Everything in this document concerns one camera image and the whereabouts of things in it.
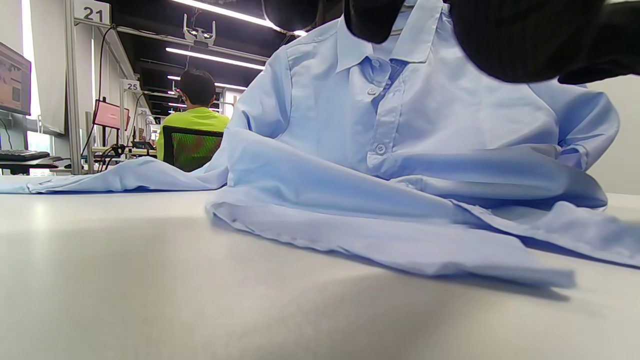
computer monitor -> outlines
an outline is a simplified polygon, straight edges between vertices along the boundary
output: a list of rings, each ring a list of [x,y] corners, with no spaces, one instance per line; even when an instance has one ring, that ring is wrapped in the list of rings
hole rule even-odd
[[[31,114],[31,62],[1,42],[0,110]]]
[[[120,107],[118,105],[96,100],[94,112],[95,117],[93,123],[95,125],[110,127],[111,129],[120,129]],[[131,121],[129,109],[125,109],[124,113],[127,117],[127,127],[125,129],[127,130],[129,129],[129,122]]]

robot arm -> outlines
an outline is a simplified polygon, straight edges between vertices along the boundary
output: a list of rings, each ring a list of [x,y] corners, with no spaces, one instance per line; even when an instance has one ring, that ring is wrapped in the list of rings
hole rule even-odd
[[[286,31],[311,27],[336,0],[262,0]],[[580,84],[640,74],[640,1],[445,0],[460,46],[482,71],[510,83],[561,77]],[[404,0],[344,0],[349,30],[388,39]]]

white table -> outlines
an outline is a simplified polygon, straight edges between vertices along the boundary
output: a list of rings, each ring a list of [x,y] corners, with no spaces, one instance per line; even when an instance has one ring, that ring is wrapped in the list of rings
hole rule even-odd
[[[412,277],[212,227],[209,196],[0,195],[0,359],[640,358],[638,270],[537,253],[580,287]]]

black mesh chair back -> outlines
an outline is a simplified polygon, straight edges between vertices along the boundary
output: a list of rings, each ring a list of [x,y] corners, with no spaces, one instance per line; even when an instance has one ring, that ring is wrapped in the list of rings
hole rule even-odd
[[[220,148],[223,133],[163,126],[164,162],[184,172],[206,165]]]

keyboard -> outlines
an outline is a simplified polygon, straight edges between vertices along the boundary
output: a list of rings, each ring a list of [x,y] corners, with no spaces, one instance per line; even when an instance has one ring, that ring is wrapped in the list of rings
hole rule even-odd
[[[49,156],[51,156],[51,154],[44,151],[0,150],[0,161],[25,162],[48,158]]]

